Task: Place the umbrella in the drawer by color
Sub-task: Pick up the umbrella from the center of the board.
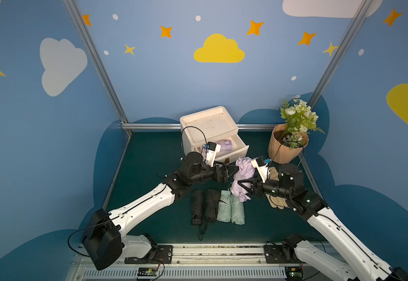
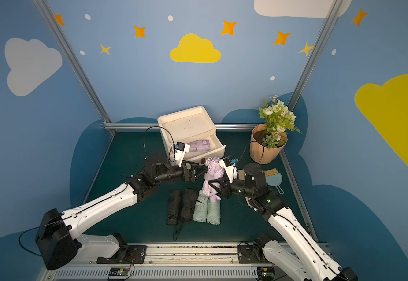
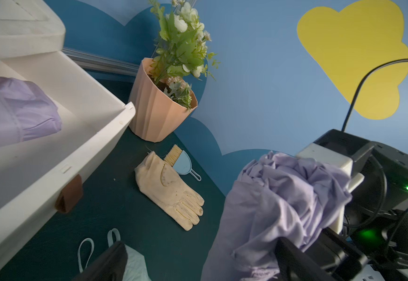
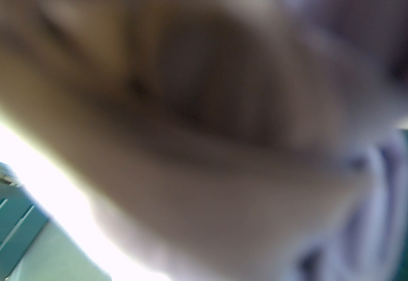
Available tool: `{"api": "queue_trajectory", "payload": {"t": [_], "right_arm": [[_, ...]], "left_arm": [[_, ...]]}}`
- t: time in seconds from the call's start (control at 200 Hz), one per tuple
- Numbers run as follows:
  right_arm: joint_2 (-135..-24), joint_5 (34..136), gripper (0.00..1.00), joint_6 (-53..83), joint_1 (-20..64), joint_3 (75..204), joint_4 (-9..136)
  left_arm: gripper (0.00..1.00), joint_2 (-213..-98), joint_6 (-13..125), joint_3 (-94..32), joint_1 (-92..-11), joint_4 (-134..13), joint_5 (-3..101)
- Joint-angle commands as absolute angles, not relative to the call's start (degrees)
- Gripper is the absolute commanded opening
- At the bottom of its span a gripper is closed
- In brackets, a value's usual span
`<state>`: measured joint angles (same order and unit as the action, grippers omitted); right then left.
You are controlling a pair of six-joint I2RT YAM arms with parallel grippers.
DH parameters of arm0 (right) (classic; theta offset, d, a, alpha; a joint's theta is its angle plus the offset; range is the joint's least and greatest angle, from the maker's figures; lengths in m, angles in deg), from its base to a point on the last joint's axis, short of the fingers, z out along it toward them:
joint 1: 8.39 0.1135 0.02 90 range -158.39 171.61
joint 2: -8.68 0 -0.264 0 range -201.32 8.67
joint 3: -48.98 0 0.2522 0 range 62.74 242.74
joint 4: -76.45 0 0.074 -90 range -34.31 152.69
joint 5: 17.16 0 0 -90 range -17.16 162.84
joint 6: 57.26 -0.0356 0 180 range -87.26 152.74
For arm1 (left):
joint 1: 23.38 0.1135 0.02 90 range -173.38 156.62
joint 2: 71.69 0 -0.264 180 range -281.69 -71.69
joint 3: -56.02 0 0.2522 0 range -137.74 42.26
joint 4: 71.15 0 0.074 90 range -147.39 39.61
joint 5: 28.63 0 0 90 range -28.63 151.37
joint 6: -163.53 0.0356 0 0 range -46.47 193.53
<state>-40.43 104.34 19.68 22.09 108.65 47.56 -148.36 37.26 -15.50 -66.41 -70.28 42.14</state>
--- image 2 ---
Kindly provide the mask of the purple umbrella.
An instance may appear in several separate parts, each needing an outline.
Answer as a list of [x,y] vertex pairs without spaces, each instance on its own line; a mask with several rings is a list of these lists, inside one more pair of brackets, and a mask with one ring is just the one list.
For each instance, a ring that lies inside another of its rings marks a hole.
[[[211,186],[209,185],[209,180],[222,178],[226,174],[224,169],[221,168],[219,165],[220,160],[221,158],[208,158],[205,162],[205,165],[208,167],[208,171],[204,175],[205,181],[203,184],[202,191],[206,196],[208,196],[207,187]],[[220,199],[210,199],[209,198],[209,200],[217,201],[217,200],[221,200],[221,198]]]
[[190,153],[202,153],[208,152],[211,150],[211,144],[209,140],[195,140],[188,144],[190,146],[189,152]]

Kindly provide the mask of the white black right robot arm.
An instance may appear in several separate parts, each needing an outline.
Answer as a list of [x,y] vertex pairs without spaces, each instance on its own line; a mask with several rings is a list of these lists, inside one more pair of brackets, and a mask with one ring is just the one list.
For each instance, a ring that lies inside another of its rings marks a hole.
[[342,268],[300,224],[292,209],[281,199],[281,195],[269,189],[267,176],[255,163],[238,171],[230,160],[219,162],[225,175],[209,180],[209,185],[221,198],[232,194],[248,199],[248,205],[261,215],[287,242],[289,253],[280,243],[265,235],[256,241],[264,258],[278,266],[294,281],[356,281],[354,271]]

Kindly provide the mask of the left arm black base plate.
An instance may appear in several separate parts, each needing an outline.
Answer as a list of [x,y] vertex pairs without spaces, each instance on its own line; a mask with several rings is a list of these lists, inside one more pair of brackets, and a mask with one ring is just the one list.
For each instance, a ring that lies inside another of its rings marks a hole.
[[123,245],[110,258],[98,257],[97,264],[143,264],[146,256],[146,245]]

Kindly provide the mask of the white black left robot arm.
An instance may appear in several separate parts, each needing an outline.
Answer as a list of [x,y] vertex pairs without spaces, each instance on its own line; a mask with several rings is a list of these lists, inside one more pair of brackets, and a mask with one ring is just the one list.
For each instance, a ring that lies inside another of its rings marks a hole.
[[79,237],[98,222],[149,198],[164,183],[194,183],[207,170],[207,166],[187,160],[173,164],[166,155],[156,152],[145,159],[140,172],[111,192],[63,212],[56,208],[47,211],[35,236],[45,267],[55,270],[72,261],[83,246]]

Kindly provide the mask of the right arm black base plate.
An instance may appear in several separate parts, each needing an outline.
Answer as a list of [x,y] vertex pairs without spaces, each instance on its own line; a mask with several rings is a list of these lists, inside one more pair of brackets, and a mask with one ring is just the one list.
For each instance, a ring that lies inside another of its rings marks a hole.
[[254,244],[242,242],[237,246],[239,263],[263,263],[264,258],[261,250]]

